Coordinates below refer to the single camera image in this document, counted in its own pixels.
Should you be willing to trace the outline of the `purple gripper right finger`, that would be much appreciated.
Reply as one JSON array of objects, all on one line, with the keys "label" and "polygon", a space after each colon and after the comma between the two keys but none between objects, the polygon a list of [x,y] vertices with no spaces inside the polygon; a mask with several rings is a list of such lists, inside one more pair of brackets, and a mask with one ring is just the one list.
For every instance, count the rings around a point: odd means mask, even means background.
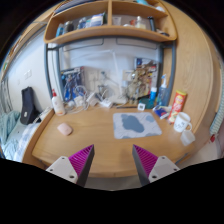
[{"label": "purple gripper right finger", "polygon": [[157,157],[140,146],[133,146],[132,155],[142,186],[179,171],[179,168],[166,156]]}]

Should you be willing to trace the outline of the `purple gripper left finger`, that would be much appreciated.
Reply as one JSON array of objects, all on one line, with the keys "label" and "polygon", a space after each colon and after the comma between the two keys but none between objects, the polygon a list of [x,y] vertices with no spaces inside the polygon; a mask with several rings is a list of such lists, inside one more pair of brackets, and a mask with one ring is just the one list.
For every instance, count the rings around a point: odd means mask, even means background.
[{"label": "purple gripper left finger", "polygon": [[70,157],[61,156],[47,171],[66,179],[78,186],[84,187],[94,158],[94,146],[90,145]]}]

